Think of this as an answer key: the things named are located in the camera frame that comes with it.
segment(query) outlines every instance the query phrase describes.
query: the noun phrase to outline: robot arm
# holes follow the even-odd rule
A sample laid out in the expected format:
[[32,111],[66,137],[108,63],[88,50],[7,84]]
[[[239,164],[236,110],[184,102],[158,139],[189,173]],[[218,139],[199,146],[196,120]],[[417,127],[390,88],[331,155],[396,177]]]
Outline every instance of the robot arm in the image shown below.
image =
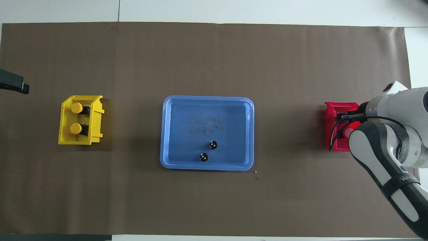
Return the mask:
[[428,239],[428,192],[395,157],[398,145],[390,125],[372,121],[361,124],[349,139],[352,156],[370,174],[403,221],[419,237]]
[[428,167],[428,87],[389,93],[367,103],[368,119],[352,132],[349,149],[403,221],[428,239],[428,192],[405,167]]

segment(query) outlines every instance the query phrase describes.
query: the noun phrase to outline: black bracket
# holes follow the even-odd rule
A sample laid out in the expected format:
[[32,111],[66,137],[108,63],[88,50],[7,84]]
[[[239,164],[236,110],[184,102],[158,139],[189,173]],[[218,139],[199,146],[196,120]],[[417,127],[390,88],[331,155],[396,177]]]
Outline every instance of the black bracket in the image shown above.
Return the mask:
[[30,86],[24,84],[24,78],[22,76],[0,69],[0,89],[28,94]]

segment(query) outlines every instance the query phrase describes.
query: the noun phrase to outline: black puck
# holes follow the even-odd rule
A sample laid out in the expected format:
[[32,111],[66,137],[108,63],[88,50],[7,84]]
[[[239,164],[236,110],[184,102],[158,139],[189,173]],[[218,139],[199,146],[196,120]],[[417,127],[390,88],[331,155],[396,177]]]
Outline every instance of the black puck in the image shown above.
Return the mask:
[[210,141],[208,146],[210,147],[211,150],[214,150],[215,148],[217,148],[218,144],[216,141]]
[[201,161],[203,161],[203,162],[208,161],[208,154],[206,154],[206,153],[201,153],[201,154],[199,155],[199,159],[200,159]]

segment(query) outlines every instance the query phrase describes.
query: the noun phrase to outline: black round object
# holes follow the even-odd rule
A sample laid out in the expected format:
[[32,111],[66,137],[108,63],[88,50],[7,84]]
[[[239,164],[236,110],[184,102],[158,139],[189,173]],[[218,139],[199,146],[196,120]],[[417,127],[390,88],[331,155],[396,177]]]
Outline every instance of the black round object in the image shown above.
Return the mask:
[[211,141],[208,146],[210,147],[211,150],[214,150],[215,148],[217,148],[218,144],[216,141]]
[[90,114],[90,113],[91,113],[91,108],[89,106],[83,106],[83,110],[79,114]]
[[89,133],[89,126],[86,124],[80,124],[80,126],[82,126],[82,131],[79,134],[87,136]]
[[206,153],[202,153],[202,154],[200,154],[200,155],[199,155],[199,159],[200,159],[201,161],[203,161],[203,162],[208,161],[208,154],[206,154]]

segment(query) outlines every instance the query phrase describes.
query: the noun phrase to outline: black clamp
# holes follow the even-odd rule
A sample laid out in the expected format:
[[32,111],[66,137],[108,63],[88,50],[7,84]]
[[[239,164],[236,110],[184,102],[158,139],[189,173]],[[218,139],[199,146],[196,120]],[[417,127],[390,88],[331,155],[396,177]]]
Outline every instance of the black clamp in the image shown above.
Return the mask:
[[380,190],[382,191],[386,199],[388,199],[402,186],[408,185],[410,183],[420,184],[419,180],[416,177],[414,177],[411,173],[405,172],[393,176],[385,183],[385,185],[380,188]]
[[22,76],[0,69],[0,89],[14,90],[19,93],[28,94],[30,86],[24,84]]

